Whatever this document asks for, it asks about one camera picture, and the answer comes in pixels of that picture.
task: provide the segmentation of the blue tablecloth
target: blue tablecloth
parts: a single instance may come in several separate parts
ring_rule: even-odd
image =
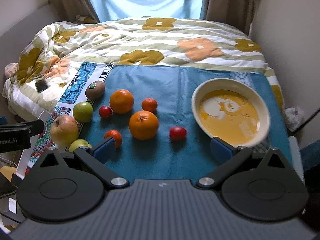
[[[256,90],[266,102],[271,115],[268,144],[281,149],[291,162],[285,126],[267,78],[261,73],[212,71],[193,67],[116,65],[108,75],[106,91],[93,105],[92,120],[85,124],[80,138],[92,145],[103,140],[110,129],[118,130],[122,146],[105,165],[133,182],[136,179],[197,179],[207,174],[217,163],[210,152],[211,139],[197,125],[191,111],[191,97],[198,85],[212,78],[233,78]],[[98,109],[109,105],[110,95],[127,89],[134,96],[133,110],[101,119]],[[128,123],[132,113],[142,110],[144,98],[158,101],[157,135],[148,141],[132,137]],[[185,127],[187,140],[171,143],[169,130]]]

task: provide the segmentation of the green sticker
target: green sticker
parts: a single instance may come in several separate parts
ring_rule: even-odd
[[[92,83],[89,88],[95,88],[96,87],[96,84],[95,83]]]

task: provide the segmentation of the bedspread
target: bedspread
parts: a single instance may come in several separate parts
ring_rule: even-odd
[[[281,89],[261,47],[238,29],[196,19],[129,17],[100,24],[57,22],[22,51],[17,73],[5,82],[9,109],[25,120],[51,112],[64,91],[81,82],[83,61],[121,65],[190,66],[262,72],[281,109]],[[35,82],[49,88],[37,93]]]

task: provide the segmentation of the white bowl rim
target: white bowl rim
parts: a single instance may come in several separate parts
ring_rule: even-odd
[[[209,82],[213,82],[213,81],[217,81],[217,80],[229,80],[229,81],[232,81],[232,82],[236,82],[238,84],[240,84],[241,86],[245,86],[246,88],[248,88],[249,90],[251,90],[260,100],[260,102],[262,103],[263,107],[266,109],[268,115],[266,116],[266,126],[267,126],[267,129],[266,131],[264,132],[264,134],[262,134],[260,137],[260,140],[257,142],[257,143],[250,143],[252,140],[246,142],[246,143],[243,143],[243,144],[237,144],[237,145],[232,145],[234,147],[238,147],[238,146],[246,146],[246,147],[254,147],[256,145],[258,145],[259,143],[261,143],[269,134],[269,131],[270,131],[270,112],[269,112],[269,109],[265,103],[265,101],[263,100],[263,98],[255,91],[253,90],[251,87],[247,86],[246,84],[242,83],[242,82],[239,82],[237,80],[234,80],[234,79],[231,79],[231,78],[212,78],[212,79],[208,79],[207,81],[204,81],[202,82],[199,86],[197,86],[197,88],[195,89],[195,91],[193,92],[192,94],[192,97],[191,97],[191,110],[192,110],[192,114],[193,114],[193,117],[196,119],[196,122],[197,124],[200,126],[200,128],[210,137],[210,138],[213,138],[214,136],[211,135],[211,133],[209,133],[207,131],[207,129],[202,125],[200,119],[199,119],[199,116],[197,114],[197,110],[196,110],[196,106],[195,106],[195,100],[196,100],[196,94],[198,93],[198,91],[207,83]]]

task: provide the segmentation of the black circular disc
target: black circular disc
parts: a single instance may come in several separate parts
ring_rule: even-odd
[[[288,219],[305,207],[308,193],[300,179],[285,169],[237,173],[223,183],[221,194],[237,213],[261,221]]]
[[[97,177],[87,172],[47,167],[27,175],[16,195],[27,217],[59,222],[94,209],[104,196],[104,188]]]

